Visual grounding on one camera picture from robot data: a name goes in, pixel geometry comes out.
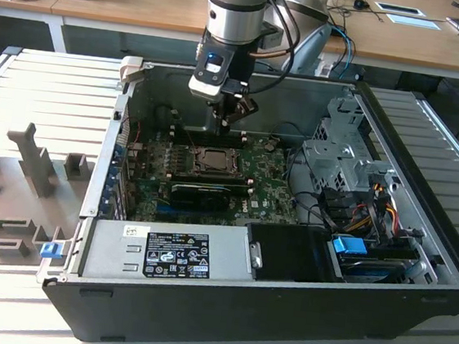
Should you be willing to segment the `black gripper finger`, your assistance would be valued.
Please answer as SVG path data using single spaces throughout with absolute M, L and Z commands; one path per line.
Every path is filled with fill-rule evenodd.
M 258 104 L 249 96 L 244 96 L 237 101 L 234 112 L 229 115 L 229 124 L 234 124 L 247 116 L 258 112 Z
M 230 94 L 224 94 L 221 97 L 219 103 L 216 104 L 214 115 L 215 115 L 215 128 L 214 132 L 217 136 L 227 135 L 231 129 L 231 123 L 229 122 L 230 116 L 235 111 L 237 105 L 237 97 Z

